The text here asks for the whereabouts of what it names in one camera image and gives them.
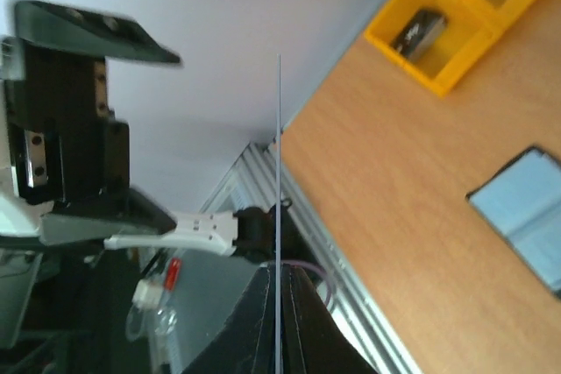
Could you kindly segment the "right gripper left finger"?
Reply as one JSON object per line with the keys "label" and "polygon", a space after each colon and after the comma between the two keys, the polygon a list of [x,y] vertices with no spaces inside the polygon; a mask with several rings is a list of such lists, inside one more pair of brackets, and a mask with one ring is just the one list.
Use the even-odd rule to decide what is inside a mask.
{"label": "right gripper left finger", "polygon": [[260,267],[224,327],[187,374],[267,374],[274,368],[275,275]]}

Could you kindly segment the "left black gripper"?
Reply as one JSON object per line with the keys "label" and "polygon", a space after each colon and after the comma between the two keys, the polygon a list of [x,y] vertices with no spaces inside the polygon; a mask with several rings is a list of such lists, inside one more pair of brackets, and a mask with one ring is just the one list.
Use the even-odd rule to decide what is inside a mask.
{"label": "left black gripper", "polygon": [[27,203],[49,201],[49,246],[115,235],[163,235],[176,220],[130,186],[130,136],[107,99],[106,59],[172,66],[181,56],[134,19],[41,0],[11,0],[3,40],[11,163]]}

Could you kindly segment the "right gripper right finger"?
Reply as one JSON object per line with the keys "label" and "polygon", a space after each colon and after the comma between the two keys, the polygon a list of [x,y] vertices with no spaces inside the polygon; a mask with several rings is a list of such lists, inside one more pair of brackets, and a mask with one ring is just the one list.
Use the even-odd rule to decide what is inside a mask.
{"label": "right gripper right finger", "polygon": [[285,373],[377,373],[344,337],[303,269],[284,265],[280,283]]}

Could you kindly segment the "black card holder wallet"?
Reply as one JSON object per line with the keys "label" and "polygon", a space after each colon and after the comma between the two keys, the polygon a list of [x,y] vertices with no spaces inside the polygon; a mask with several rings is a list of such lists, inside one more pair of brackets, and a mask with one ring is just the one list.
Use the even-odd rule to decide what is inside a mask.
{"label": "black card holder wallet", "polygon": [[465,199],[559,297],[560,158],[531,145]]}

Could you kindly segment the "dark VIP card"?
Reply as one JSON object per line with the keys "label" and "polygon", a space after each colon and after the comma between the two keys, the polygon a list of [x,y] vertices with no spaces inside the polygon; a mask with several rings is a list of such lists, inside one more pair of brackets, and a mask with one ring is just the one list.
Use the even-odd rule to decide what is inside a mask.
{"label": "dark VIP card", "polygon": [[419,60],[444,32],[447,17],[440,11],[418,10],[391,42],[391,47],[410,62]]}

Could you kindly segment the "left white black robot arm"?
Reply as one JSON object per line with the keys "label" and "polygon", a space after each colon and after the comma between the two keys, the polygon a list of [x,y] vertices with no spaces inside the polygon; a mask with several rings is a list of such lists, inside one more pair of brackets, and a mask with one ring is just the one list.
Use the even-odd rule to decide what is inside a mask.
{"label": "left white black robot arm", "polygon": [[110,107],[108,59],[178,66],[126,16],[10,2],[1,39],[1,245],[44,253],[153,247],[278,258],[273,211],[174,217],[130,182],[130,128]]}

